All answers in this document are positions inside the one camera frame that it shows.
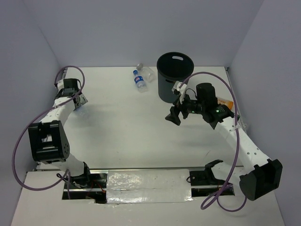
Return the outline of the clear empty plastic bottle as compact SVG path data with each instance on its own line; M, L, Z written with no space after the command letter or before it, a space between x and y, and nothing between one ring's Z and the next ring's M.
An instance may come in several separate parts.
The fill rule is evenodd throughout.
M147 66L144 66L142 63L139 63L136 66L138 74L141 75L147 82L152 82L155 80L155 73Z

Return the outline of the metal base rail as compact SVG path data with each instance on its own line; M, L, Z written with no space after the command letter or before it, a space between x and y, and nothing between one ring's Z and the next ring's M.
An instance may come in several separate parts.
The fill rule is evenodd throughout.
M224 184L207 169L109 170L90 176L83 187L64 184L62 200L98 204L189 202L217 192Z

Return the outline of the dark grey plastic bin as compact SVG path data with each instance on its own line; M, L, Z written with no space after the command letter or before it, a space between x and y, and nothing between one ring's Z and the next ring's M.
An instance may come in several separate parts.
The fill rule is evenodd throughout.
M176 95L172 88L177 81L184 81L194 71L190 57L179 52L168 52L157 60L158 95L166 103L172 103Z

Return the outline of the Pepsi label clear bottle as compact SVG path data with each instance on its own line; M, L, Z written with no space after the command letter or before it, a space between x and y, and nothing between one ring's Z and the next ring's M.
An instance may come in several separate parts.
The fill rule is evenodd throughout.
M143 77L139 75L139 72L137 70L134 70L133 75L134 75L134 82L138 91L141 93L148 91L147 85Z

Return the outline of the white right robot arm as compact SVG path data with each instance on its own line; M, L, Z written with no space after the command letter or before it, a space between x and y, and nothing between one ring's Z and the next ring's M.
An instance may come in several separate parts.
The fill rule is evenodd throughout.
M241 161L243 171L233 173L230 182L238 184L247 199L254 201L277 189L283 165L279 160L271 160L263 153L238 125L237 116L226 105L218 103L212 84L198 84L195 100L190 99L186 90L186 84L179 81L174 84L172 92L177 98L165 119L180 125L179 114L184 119L189 114L202 115L203 120L222 135Z

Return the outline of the green label clear bottle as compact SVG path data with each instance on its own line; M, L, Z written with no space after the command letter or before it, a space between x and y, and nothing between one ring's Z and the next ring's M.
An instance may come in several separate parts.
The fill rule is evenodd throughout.
M244 130L248 129L249 124L247 120L240 114L238 114L238 123Z

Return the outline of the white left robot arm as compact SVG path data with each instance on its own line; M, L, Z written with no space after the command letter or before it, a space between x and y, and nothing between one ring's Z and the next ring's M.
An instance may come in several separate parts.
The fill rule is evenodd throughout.
M69 115L87 103L79 85L78 79L60 80L53 108L39 122L30 124L28 134L34 161L69 170L71 183L84 188L92 183L92 175L87 164L71 154L63 127Z

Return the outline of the silver foil covered panel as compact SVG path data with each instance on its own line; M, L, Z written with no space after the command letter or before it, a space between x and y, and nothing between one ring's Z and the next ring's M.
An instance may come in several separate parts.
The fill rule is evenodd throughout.
M192 201L187 169L110 170L106 200L110 204Z

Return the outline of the orange label juice bottle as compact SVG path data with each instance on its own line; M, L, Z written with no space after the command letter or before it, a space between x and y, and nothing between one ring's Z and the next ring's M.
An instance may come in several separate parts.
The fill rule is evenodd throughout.
M218 100L218 104L220 105L226 105L230 110L232 110L233 106L234 106L234 102L227 100L227 99L223 99L221 97L217 97Z

